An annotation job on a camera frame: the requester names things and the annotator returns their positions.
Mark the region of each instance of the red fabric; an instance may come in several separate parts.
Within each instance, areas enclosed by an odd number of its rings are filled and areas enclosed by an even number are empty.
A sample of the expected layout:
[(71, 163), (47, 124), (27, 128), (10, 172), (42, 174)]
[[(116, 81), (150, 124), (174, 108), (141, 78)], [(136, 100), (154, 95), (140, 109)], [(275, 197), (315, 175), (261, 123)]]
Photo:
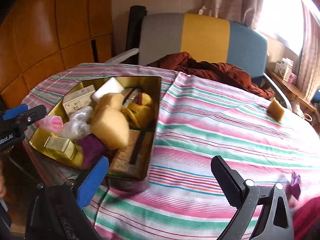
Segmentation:
[(313, 198), (293, 214), (294, 240), (306, 239), (310, 229), (320, 217), (320, 197)]
[(167, 55), (147, 66), (181, 71), (188, 75), (210, 79), (246, 90), (266, 99), (270, 99), (274, 95), (274, 92), (263, 90), (252, 83), (250, 75), (235, 65), (206, 61), (196, 62), (187, 52)]

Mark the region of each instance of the wooden floor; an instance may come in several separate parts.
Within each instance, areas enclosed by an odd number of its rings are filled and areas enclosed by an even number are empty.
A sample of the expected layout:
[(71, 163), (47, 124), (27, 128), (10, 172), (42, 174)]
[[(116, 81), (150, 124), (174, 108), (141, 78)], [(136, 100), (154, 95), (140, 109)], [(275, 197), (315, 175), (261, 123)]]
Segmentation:
[(35, 194), (36, 184), (40, 181), (40, 178), (22, 145), (14, 146), (10, 156), (36, 178), (36, 180), (29, 178), (9, 160), (7, 155), (0, 155), (4, 164), (3, 174), (7, 187), (4, 201), (12, 219), (10, 230), (13, 235), (24, 236), (29, 203)]

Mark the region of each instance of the brown blanket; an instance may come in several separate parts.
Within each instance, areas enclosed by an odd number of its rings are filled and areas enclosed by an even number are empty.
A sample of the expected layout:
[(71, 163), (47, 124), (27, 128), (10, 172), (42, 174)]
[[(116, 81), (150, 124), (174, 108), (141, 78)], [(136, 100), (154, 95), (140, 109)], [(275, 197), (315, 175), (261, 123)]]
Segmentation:
[(270, 99), (274, 95), (274, 92), (263, 90), (252, 83), (250, 75), (235, 65), (206, 61), (196, 62), (187, 52), (164, 56), (147, 66), (181, 71), (188, 75), (210, 79), (246, 90), (266, 99)]

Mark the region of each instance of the striped tablecloth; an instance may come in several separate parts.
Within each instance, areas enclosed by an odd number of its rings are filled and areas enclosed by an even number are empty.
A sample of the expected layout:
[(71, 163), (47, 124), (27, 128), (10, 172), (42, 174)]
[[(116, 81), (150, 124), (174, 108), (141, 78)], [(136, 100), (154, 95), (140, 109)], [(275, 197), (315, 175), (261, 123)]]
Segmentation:
[[(106, 239), (216, 239), (236, 209), (211, 173), (215, 155), (258, 185), (287, 188), (294, 170), (302, 179), (297, 205), (320, 195), (320, 140), (313, 128), (288, 110), (275, 122), (266, 115), (269, 101), (228, 85), (151, 67), (81, 64), (37, 85), (23, 103), (50, 111), (80, 81), (131, 75), (162, 77), (151, 185), (135, 195), (100, 186), (84, 212)], [(47, 184), (76, 174), (25, 146)]]

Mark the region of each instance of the wooden wall panel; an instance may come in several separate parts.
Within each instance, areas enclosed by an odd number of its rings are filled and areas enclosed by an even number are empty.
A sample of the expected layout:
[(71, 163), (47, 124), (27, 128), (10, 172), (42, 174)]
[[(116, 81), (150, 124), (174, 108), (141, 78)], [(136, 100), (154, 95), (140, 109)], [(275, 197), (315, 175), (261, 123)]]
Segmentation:
[(23, 77), (19, 76), (1, 92), (1, 97), (8, 108), (14, 108), (20, 105), (28, 93), (29, 90)]
[(88, 6), (91, 38), (111, 34), (111, 0), (88, 0)]
[(57, 52), (29, 68), (23, 76), (28, 89), (31, 90), (46, 78), (64, 70), (61, 52)]
[(111, 35), (101, 36), (95, 40), (99, 62), (104, 63), (108, 59), (111, 59)]
[(18, 0), (12, 13), (15, 48), (22, 71), (59, 50), (54, 0)]
[(21, 72), (15, 56), (11, 15), (6, 17), (0, 28), (0, 91), (4, 90)]
[(60, 48), (90, 39), (88, 0), (56, 0)]
[(65, 69), (73, 68), (80, 63), (94, 62), (91, 41), (83, 41), (61, 51)]

